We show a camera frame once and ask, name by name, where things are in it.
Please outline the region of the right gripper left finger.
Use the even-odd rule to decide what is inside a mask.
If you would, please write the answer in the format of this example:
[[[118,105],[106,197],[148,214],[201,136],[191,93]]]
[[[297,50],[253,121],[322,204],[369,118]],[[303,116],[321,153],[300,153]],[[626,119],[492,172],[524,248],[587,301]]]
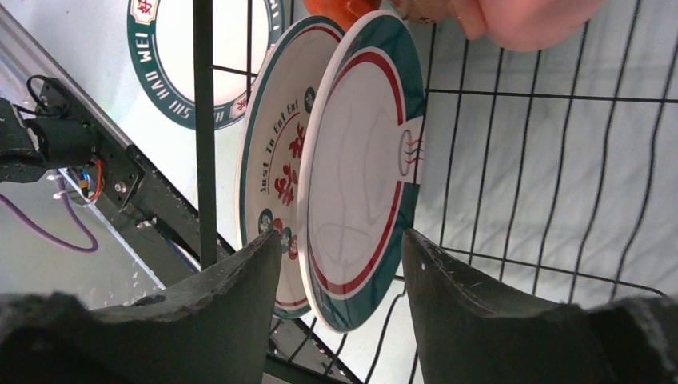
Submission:
[[[281,269],[268,230],[129,306],[62,292],[1,297],[4,383],[259,383]]]

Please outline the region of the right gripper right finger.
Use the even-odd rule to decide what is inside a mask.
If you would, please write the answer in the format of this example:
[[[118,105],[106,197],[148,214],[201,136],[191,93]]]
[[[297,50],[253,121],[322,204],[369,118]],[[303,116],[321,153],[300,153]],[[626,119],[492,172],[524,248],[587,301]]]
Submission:
[[[402,264],[427,383],[674,383],[677,303],[586,310],[526,294],[407,230]]]

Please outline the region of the green red rim plate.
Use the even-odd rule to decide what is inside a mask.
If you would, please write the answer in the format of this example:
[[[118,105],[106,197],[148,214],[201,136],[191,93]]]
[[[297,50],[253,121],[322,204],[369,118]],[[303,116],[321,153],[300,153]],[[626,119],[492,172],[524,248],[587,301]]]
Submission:
[[[361,17],[321,79],[297,197],[305,292],[337,333],[373,315],[397,272],[423,172],[424,114],[408,27],[388,10]]]

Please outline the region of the green rim Hao Wei plate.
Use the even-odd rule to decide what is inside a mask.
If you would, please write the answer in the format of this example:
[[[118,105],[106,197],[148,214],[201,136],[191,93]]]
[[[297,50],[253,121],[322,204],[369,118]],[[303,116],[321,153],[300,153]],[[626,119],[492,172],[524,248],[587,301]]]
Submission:
[[[213,2],[214,127],[245,114],[246,70],[258,72],[285,29],[282,1]],[[195,127],[193,3],[133,0],[127,6],[127,41],[142,89],[169,120]]]

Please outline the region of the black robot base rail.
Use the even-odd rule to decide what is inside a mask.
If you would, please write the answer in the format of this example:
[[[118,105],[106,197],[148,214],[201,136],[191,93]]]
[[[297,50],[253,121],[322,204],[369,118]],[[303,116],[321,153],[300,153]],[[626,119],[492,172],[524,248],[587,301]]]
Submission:
[[[38,76],[31,124],[38,155],[13,166],[24,182],[49,170],[78,168],[94,178],[91,198],[105,220],[165,285],[201,269],[199,213],[105,115],[97,116],[56,78]]]

